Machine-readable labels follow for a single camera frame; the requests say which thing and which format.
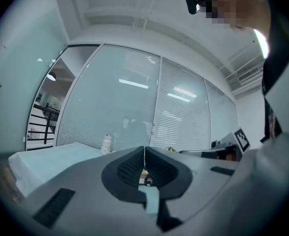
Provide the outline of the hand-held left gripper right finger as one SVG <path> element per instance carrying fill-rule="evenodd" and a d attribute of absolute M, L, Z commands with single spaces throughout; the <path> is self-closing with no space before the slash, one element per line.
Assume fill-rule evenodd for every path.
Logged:
<path fill-rule="evenodd" d="M 164 232 L 183 225 L 224 187 L 235 161 L 202 158 L 145 147 L 145 167 L 159 191 L 156 225 Z"/>

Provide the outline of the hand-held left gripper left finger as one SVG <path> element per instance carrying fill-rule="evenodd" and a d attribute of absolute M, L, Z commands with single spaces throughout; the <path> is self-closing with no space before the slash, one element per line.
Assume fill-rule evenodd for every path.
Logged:
<path fill-rule="evenodd" d="M 77 163 L 34 190 L 18 221 L 31 236 L 145 236 L 144 148 Z"/>

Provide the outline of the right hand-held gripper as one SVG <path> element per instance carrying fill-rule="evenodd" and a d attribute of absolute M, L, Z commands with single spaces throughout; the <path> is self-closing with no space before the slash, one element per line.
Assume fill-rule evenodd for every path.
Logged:
<path fill-rule="evenodd" d="M 211 147 L 220 159 L 240 161 L 242 155 L 250 148 L 250 142 L 239 127 L 221 140 L 212 142 Z"/>

